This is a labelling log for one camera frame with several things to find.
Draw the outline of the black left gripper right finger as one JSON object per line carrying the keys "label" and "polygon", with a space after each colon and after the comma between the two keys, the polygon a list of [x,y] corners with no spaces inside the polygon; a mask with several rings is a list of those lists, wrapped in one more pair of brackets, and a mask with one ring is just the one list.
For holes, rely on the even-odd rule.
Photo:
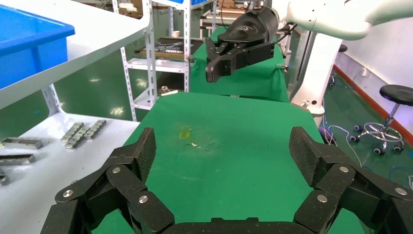
{"label": "black left gripper right finger", "polygon": [[402,185],[357,165],[340,148],[314,141],[293,127],[290,155],[312,188],[293,221],[325,234],[341,210],[352,212],[376,234],[413,231],[413,194]]}

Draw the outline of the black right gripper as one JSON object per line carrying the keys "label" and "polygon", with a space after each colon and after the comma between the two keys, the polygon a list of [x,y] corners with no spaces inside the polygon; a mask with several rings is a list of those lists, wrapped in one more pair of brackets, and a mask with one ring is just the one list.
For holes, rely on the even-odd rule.
{"label": "black right gripper", "polygon": [[[218,41],[205,39],[206,81],[216,83],[223,76],[274,56],[271,41],[279,26],[278,13],[267,6],[250,9],[234,20]],[[246,49],[246,44],[258,44]]]}

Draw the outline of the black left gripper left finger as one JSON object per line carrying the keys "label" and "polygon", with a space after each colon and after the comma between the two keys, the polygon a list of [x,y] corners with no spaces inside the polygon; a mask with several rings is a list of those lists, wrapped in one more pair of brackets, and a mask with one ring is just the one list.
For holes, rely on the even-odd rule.
{"label": "black left gripper left finger", "polygon": [[135,233],[163,233],[174,215],[146,186],[155,156],[154,129],[145,128],[135,143],[114,149],[99,169],[61,189],[41,232],[89,234],[119,211]]}

